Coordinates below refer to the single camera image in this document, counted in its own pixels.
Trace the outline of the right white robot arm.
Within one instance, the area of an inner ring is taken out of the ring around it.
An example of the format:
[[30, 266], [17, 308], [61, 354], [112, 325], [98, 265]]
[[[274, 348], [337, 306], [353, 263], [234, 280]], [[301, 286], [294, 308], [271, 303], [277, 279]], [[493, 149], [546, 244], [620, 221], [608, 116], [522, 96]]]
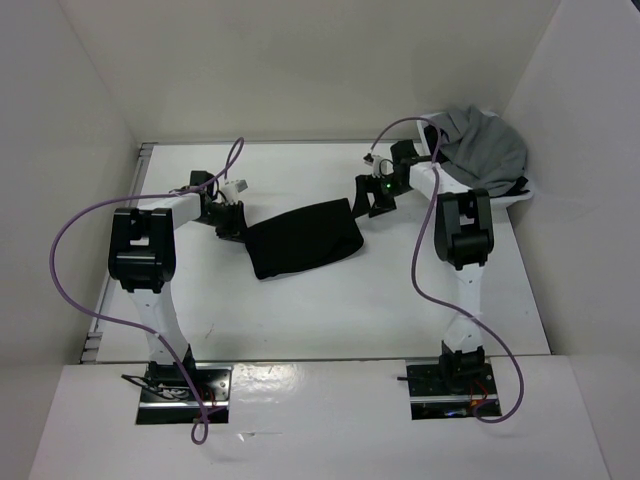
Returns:
[[481, 280], [494, 249], [489, 194], [463, 185], [429, 156], [417, 154], [411, 141], [392, 146], [405, 153], [390, 160], [373, 153], [364, 156], [370, 172], [356, 177], [353, 216], [374, 217], [396, 208], [395, 198], [414, 190], [430, 201], [435, 253], [455, 276], [457, 294], [452, 317], [441, 341], [438, 381], [446, 391], [458, 394], [478, 379], [485, 365], [485, 349], [478, 324]]

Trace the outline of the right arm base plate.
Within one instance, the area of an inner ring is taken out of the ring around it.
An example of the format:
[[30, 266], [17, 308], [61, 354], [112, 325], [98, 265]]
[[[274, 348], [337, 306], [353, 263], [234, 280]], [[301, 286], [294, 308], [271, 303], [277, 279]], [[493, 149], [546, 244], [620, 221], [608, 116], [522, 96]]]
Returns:
[[410, 361], [396, 380], [407, 387], [414, 421], [473, 418], [475, 410], [482, 418], [502, 415], [490, 363], [448, 384], [436, 360]]

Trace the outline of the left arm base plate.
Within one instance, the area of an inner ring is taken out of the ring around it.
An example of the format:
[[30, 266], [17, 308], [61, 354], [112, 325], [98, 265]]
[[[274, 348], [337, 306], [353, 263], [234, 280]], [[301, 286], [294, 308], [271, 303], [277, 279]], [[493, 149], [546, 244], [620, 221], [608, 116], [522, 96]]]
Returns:
[[[148, 366], [143, 375], [122, 374], [121, 378], [140, 392], [137, 425], [193, 424], [201, 417], [199, 404], [188, 383], [176, 367], [164, 376], [160, 368]], [[189, 373], [212, 424], [227, 424], [231, 396], [232, 369], [192, 368]]]

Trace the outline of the black skirt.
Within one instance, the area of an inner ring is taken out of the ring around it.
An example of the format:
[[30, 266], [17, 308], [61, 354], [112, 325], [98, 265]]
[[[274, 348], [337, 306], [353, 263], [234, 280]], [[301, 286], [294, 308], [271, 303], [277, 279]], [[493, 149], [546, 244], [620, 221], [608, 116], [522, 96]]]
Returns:
[[255, 276], [260, 280], [326, 266], [364, 246], [345, 198], [305, 206], [256, 223], [244, 231], [243, 239]]

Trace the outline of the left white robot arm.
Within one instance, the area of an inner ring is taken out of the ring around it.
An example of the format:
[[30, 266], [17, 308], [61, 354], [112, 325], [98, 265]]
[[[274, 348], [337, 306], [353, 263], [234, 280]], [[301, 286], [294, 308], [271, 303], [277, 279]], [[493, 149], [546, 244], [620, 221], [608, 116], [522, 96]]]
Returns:
[[215, 230], [223, 240], [242, 240], [246, 229], [240, 194], [242, 180], [223, 180], [194, 170], [190, 183], [150, 204], [125, 207], [113, 215], [108, 270], [129, 294], [149, 348], [145, 381], [180, 400], [198, 390], [199, 375], [189, 342], [181, 331], [170, 282], [177, 269], [175, 231], [190, 222]]

